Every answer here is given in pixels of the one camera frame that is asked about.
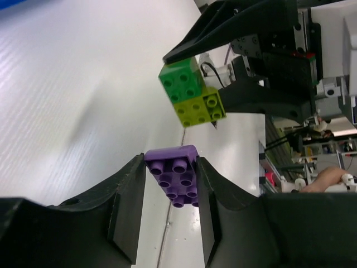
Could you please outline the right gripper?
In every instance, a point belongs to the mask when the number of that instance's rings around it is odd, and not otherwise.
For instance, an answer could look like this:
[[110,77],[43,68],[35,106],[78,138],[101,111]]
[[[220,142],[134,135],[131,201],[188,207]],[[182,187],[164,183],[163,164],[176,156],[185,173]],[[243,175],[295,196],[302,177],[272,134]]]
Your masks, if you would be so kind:
[[[232,41],[238,55],[235,76],[248,79],[219,90],[224,110],[303,123],[314,114],[311,98],[322,79],[322,42],[318,23],[292,28],[297,23],[296,1],[215,1],[163,61],[173,64]],[[255,83],[259,80],[272,88]]]

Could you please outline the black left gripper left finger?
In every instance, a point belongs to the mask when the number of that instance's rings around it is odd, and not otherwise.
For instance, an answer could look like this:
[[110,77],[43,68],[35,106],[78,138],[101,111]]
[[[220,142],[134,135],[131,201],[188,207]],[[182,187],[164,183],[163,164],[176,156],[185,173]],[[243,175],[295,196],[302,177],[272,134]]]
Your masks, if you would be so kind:
[[131,267],[136,263],[143,154],[60,205],[1,199],[2,267]]

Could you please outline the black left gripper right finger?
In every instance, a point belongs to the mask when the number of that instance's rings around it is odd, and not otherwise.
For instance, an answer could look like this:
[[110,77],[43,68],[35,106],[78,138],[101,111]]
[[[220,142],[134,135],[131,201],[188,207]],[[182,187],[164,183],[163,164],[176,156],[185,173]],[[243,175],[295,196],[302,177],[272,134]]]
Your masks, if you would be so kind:
[[197,160],[206,267],[355,267],[356,194],[256,197]]

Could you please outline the lime long lego brick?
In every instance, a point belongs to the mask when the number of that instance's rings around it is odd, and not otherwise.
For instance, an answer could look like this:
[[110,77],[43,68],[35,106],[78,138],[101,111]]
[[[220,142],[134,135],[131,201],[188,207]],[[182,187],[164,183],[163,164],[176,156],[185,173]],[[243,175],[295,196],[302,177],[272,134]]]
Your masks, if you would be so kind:
[[226,118],[219,91],[204,87],[198,97],[173,104],[173,108],[184,128]]

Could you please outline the green lego brick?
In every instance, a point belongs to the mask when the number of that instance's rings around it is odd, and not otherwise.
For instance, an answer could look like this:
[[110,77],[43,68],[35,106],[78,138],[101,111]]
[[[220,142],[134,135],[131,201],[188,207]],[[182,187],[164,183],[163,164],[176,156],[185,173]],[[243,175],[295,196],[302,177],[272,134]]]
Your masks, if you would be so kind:
[[158,78],[173,104],[201,96],[205,87],[195,57],[164,64]]

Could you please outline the purple scalloped lego piece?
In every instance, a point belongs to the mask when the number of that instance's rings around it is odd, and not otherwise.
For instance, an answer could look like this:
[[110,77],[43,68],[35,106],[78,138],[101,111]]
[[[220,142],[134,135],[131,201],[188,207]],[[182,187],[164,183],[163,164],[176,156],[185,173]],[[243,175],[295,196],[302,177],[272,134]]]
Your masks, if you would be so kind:
[[175,208],[199,206],[197,197],[197,149],[193,145],[149,150],[144,162]]

